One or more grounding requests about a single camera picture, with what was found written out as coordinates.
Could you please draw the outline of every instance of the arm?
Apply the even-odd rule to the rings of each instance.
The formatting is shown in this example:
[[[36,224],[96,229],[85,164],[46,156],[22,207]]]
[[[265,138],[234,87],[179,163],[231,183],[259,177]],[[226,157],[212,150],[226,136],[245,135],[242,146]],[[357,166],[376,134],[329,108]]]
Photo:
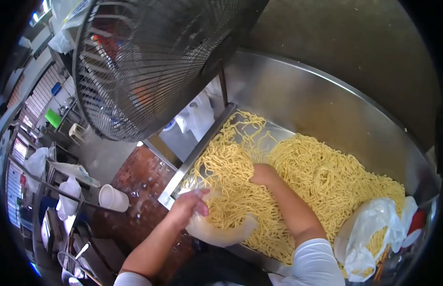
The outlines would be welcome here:
[[[250,181],[266,186],[272,193],[296,246],[312,238],[327,239],[322,224],[309,205],[282,180],[272,166],[256,164],[254,167],[255,174]]]
[[[175,240],[193,215],[194,211],[206,216],[208,207],[201,200],[208,189],[191,191],[179,196],[166,217],[150,235],[129,254],[121,267],[121,272],[134,272],[144,277],[152,277],[161,269]]]

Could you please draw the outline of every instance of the fan guard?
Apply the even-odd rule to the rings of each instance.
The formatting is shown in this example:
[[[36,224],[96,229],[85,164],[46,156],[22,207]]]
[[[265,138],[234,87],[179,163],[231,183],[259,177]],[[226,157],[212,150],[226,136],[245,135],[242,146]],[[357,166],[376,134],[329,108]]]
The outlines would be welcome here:
[[[143,140],[218,73],[264,0],[94,0],[73,58],[77,98],[97,134]]]

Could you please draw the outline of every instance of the white plastic chair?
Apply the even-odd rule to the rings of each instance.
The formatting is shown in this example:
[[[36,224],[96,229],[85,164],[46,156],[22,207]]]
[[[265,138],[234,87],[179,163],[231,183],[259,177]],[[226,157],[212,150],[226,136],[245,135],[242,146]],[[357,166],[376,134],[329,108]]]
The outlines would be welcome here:
[[[69,137],[70,137],[70,139],[72,139],[75,142],[75,144],[80,146],[80,143],[77,142],[76,138],[78,138],[82,143],[84,143],[83,135],[82,135],[82,133],[84,131],[85,131],[85,129],[83,127],[74,123],[69,130]]]

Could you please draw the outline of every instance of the fresh egg noodle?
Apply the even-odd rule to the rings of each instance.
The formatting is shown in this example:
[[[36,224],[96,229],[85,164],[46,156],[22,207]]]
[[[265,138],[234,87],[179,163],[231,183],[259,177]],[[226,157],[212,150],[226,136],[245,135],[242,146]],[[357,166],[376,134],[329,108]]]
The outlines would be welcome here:
[[[244,120],[231,123],[236,115]],[[259,136],[265,124],[262,117],[236,112],[196,160],[189,179],[183,182],[185,188],[210,187],[221,193],[207,202],[210,209],[207,220],[211,224],[221,229],[236,227],[247,213],[254,214],[259,228],[243,244],[284,264],[292,264],[294,240],[276,201],[264,186],[249,181],[254,162],[274,166],[315,212],[331,245],[344,221],[364,202],[389,197],[401,215],[405,190],[398,182],[367,172],[352,155],[331,149],[313,137],[296,134],[276,144],[269,132]],[[256,131],[248,134],[247,126]],[[235,142],[235,136],[241,136],[241,144]],[[265,140],[276,144],[269,154],[260,150]],[[385,228],[378,231],[368,243],[373,255],[381,249],[385,232]]]

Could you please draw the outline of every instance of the blue container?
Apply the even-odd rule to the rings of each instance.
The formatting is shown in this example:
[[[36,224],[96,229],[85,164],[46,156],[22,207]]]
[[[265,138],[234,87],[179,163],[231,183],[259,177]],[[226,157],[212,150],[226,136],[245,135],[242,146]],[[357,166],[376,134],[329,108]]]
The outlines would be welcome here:
[[[56,96],[57,93],[61,90],[61,88],[62,88],[61,84],[57,82],[57,83],[53,86],[53,88],[51,89],[51,94],[52,94],[53,96]]]

